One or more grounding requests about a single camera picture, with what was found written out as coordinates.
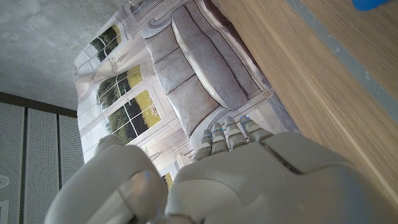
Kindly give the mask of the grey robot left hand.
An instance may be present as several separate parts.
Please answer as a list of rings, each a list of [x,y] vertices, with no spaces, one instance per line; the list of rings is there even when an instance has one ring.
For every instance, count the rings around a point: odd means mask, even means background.
[[[397,209],[343,156],[248,116],[203,132],[167,186],[114,135],[62,187],[46,223],[396,223]]]

